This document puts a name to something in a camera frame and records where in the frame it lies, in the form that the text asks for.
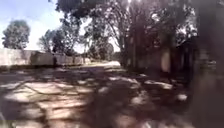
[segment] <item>fence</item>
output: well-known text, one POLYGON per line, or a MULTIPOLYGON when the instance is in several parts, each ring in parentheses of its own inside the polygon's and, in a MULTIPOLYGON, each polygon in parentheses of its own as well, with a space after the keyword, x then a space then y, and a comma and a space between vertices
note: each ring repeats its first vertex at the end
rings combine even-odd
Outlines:
POLYGON ((69 57, 61 54, 53 55, 51 53, 42 53, 31 50, 14 50, 0 49, 0 66, 52 66, 54 57, 57 59, 58 65, 82 65, 84 64, 82 57, 69 57))

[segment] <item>leaves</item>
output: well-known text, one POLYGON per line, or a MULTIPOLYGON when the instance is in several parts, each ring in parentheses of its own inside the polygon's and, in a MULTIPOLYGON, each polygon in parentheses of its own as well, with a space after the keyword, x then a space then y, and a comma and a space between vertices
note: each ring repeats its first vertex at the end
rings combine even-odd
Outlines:
POLYGON ((24 20, 14 20, 10 22, 3 34, 5 48, 24 49, 29 43, 30 27, 24 20))
POLYGON ((92 44, 88 54, 94 59, 111 60, 114 53, 113 45, 105 42, 92 44))
POLYGON ((40 38, 39 45, 45 52, 61 53, 72 55, 75 43, 79 42, 79 24, 78 21, 71 18, 66 19, 67 24, 57 29, 48 30, 43 37, 40 38))
POLYGON ((95 47, 112 37, 130 58, 184 42, 192 36, 188 28, 195 22, 187 21, 194 11, 189 0, 58 0, 57 8, 67 15, 65 19, 91 18, 84 37, 95 47))

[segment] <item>sunlight patch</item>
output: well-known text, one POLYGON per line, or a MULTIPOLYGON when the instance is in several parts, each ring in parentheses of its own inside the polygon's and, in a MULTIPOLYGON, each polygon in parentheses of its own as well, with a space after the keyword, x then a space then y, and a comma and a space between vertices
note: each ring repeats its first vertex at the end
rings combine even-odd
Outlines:
POLYGON ((86 83, 87 83, 87 82, 86 82, 86 81, 84 81, 84 80, 78 80, 77 82, 78 82, 78 84, 81 84, 81 85, 82 85, 82 84, 86 84, 86 83))
POLYGON ((152 80, 145 81, 145 84, 155 84, 155 85, 158 85, 161 88, 166 89, 166 90, 171 90, 173 88, 173 85, 171 85, 171 84, 167 84, 167 83, 163 83, 163 82, 156 82, 156 81, 152 81, 152 80))
POLYGON ((141 76, 141 77, 147 77, 147 75, 145 75, 145 74, 140 74, 140 76, 141 76))
POLYGON ((19 82, 17 82, 17 83, 10 83, 10 84, 3 84, 3 85, 1 85, 0 86, 0 88, 6 88, 6 89, 14 89, 14 88, 17 88, 17 87, 19 87, 19 86, 22 86, 23 85, 23 83, 25 83, 26 81, 24 80, 24 81, 19 81, 19 82))
POLYGON ((29 92, 21 92, 21 93, 9 93, 4 96, 5 99, 14 100, 18 102, 29 102, 29 96, 31 94, 29 92))
POLYGON ((27 72, 25 72, 25 71, 17 71, 16 73, 21 74, 21 75, 27 74, 27 72))
POLYGON ((88 79, 86 79, 86 81, 88 81, 88 82, 93 82, 93 81, 95 81, 93 78, 88 78, 88 79))
POLYGON ((116 128, 132 128, 137 124, 135 117, 119 114, 114 119, 116 128))
POLYGON ((180 101, 186 101, 187 100, 187 95, 186 94, 178 94, 177 99, 180 101))
POLYGON ((131 87, 131 89, 138 89, 140 88, 139 84, 133 84, 131 87))
POLYGON ((88 87, 80 87, 80 86, 77 86, 77 87, 76 87, 76 91, 77 91, 78 93, 91 93, 91 92, 93 92, 94 90, 91 89, 91 88, 88 88, 88 87))
POLYGON ((73 109, 69 108, 63 108, 63 109, 54 109, 54 110, 48 110, 47 111, 47 119, 68 119, 68 118, 74 118, 81 116, 80 113, 74 112, 73 109))
POLYGON ((99 93, 107 93, 109 91, 108 87, 102 87, 98 90, 99 93))
POLYGON ((118 77, 109 77, 109 80, 110 81, 122 80, 122 81, 130 82, 132 84, 139 84, 136 79, 130 79, 130 78, 121 77, 121 76, 118 76, 118 77))
POLYGON ((168 128, 165 125, 160 125, 159 122, 151 119, 147 119, 144 121, 140 128, 168 128))
POLYGON ((52 75, 45 75, 43 78, 51 79, 51 78, 53 78, 53 76, 52 75))
POLYGON ((55 85, 58 86, 58 87, 60 87, 60 88, 64 88, 64 89, 71 89, 71 88, 74 88, 73 85, 68 85, 68 84, 65 83, 65 82, 61 82, 61 83, 59 83, 59 84, 56 84, 56 83, 55 83, 55 85))
POLYGON ((29 119, 35 119, 43 116, 39 108, 26 108, 24 111, 21 111, 21 115, 29 119))
POLYGON ((54 109, 54 108, 68 108, 68 107, 81 107, 88 104, 89 101, 85 99, 73 99, 73 100, 60 100, 60 101, 43 101, 39 102, 38 105, 43 109, 54 109))
POLYGON ((99 66, 120 66, 118 61, 111 61, 103 64, 98 64, 99 66))
POLYGON ((12 123, 14 128, 43 128, 43 124, 33 120, 14 121, 12 123))
POLYGON ((30 89, 36 93, 43 93, 43 94, 56 94, 61 93, 62 90, 55 86, 55 83, 26 83, 26 88, 30 89))
POLYGON ((142 97, 134 97, 131 99, 131 103, 135 105, 140 105, 143 103, 143 98, 142 97))

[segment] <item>low wall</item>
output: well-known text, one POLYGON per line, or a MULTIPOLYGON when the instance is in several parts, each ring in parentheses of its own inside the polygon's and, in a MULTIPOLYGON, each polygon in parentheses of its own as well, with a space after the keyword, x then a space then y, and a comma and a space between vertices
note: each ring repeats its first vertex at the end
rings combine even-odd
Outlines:
POLYGON ((57 59, 57 65, 71 66, 84 64, 82 57, 3 48, 0 49, 0 66, 53 66, 54 57, 57 59))

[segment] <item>ground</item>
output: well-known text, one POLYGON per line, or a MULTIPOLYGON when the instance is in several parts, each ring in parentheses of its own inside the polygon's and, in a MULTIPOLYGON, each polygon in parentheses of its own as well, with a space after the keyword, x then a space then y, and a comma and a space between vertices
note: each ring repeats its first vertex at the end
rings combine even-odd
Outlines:
POLYGON ((192 128, 178 115, 182 92, 116 62, 7 71, 0 117, 16 128, 192 128))

